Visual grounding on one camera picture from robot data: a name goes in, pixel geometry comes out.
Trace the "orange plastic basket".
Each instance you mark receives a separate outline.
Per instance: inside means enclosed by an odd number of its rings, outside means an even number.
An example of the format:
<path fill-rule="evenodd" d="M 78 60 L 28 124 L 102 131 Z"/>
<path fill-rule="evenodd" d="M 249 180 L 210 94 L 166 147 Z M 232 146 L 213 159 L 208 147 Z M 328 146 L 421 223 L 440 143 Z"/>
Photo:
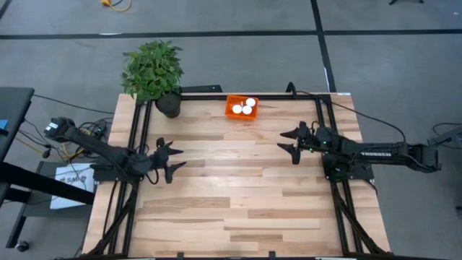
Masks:
<path fill-rule="evenodd" d="M 246 106 L 246 100 L 248 98 L 253 98 L 256 101 L 256 104 L 251 107 L 252 113 L 249 115 L 245 115 L 243 112 L 240 114 L 234 114 L 232 112 L 232 107 L 234 105 L 241 105 Z M 259 100 L 256 97 L 246 97 L 246 96 L 239 96 L 239 95 L 228 95 L 226 99 L 225 105 L 225 115 L 227 118 L 235 119 L 235 120 L 243 120 L 243 121 L 254 121 L 258 115 L 258 103 Z"/>

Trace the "black side desk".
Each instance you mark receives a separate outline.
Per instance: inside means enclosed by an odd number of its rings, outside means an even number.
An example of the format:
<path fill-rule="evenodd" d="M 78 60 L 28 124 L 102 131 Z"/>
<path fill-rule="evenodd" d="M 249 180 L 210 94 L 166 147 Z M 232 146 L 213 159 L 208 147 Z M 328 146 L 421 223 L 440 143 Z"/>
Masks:
<path fill-rule="evenodd" d="M 53 215 L 53 197 L 62 196 L 84 205 L 91 205 L 95 195 L 55 179 L 55 162 L 41 162 L 35 172 L 4 161 L 19 128 L 25 122 L 34 89 L 0 87 L 0 207 L 7 202 L 19 202 L 22 207 L 6 242 L 7 248 L 26 251 L 30 244 L 19 236 L 28 217 Z"/>

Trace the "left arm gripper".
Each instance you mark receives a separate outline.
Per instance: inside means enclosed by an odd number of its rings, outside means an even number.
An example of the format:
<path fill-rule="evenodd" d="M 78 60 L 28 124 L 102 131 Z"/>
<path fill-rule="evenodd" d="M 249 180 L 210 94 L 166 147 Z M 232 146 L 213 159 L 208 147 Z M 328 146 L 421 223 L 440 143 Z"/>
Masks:
<path fill-rule="evenodd" d="M 183 150 L 173 149 L 170 146 L 173 142 L 166 142 L 163 137 L 156 140 L 157 150 L 150 156 L 151 159 L 151 170 L 163 169 L 165 172 L 165 182 L 171 184 L 173 182 L 173 174 L 176 170 L 183 167 L 186 162 L 180 162 L 167 166 L 167 156 L 178 155 L 183 153 Z"/>

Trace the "grey floor stand base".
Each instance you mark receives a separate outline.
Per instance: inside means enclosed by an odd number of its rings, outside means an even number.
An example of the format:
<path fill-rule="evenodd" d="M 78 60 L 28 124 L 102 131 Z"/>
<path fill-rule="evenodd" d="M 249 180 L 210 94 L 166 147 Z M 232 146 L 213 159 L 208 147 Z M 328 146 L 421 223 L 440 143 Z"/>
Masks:
<path fill-rule="evenodd" d="M 438 126 L 454 126 L 454 129 L 439 134 L 437 132 Z M 442 146 L 450 149 L 462 150 L 462 123 L 437 123 L 432 127 L 432 130 L 437 136 L 428 139 L 428 145 L 433 147 Z"/>

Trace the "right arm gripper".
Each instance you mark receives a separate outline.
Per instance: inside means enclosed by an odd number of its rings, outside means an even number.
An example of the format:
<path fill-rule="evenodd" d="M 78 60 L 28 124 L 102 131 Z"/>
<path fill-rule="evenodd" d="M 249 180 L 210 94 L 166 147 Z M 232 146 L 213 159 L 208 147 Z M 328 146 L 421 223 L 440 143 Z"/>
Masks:
<path fill-rule="evenodd" d="M 280 136 L 288 139 L 300 140 L 300 148 L 293 144 L 277 144 L 278 147 L 282 148 L 291 155 L 293 165 L 300 164 L 301 151 L 327 152 L 326 146 L 315 135 L 315 129 L 308 127 L 304 121 L 301 121 L 299 126 L 294 130 L 283 132 Z"/>

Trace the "black plant pot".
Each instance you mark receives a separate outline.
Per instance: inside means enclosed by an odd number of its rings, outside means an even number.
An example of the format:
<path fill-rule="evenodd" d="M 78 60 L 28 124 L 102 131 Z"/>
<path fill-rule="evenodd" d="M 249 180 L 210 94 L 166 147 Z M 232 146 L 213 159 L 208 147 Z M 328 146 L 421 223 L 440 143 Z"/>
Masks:
<path fill-rule="evenodd" d="M 181 96 L 175 92 L 162 95 L 155 101 L 159 112 L 168 118 L 176 118 L 180 115 Z"/>

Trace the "black flat bar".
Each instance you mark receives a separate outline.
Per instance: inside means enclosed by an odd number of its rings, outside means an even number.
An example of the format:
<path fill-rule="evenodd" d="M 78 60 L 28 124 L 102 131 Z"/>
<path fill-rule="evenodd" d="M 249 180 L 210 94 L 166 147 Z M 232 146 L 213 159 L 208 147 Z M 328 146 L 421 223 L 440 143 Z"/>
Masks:
<path fill-rule="evenodd" d="M 181 87 L 180 89 L 182 93 L 222 92 L 222 88 L 219 84 Z"/>

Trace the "green leafy plant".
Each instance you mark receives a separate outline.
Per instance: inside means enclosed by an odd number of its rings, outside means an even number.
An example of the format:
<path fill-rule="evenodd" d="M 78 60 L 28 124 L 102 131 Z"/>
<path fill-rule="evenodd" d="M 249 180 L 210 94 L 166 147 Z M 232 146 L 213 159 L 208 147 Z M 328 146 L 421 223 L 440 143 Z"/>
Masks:
<path fill-rule="evenodd" d="M 181 51 L 170 40 L 155 40 L 127 53 L 121 73 L 123 93 L 144 102 L 178 92 L 184 75 L 178 58 Z"/>

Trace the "black aluminium rig frame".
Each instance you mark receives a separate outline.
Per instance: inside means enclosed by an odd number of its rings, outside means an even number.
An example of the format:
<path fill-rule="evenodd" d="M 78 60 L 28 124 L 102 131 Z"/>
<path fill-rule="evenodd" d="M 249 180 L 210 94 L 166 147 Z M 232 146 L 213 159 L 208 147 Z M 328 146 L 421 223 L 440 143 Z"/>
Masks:
<path fill-rule="evenodd" d="M 304 152 L 299 165 L 278 143 L 300 121 L 362 136 L 346 93 L 311 98 L 290 93 L 258 96 L 254 121 L 225 115 L 226 94 L 186 93 L 177 118 L 121 95 L 109 142 L 152 153 L 163 137 L 186 162 L 167 184 L 162 172 L 142 181 L 133 210 L 110 253 L 134 258 L 340 256 L 366 251 L 332 197 L 321 155 Z"/>

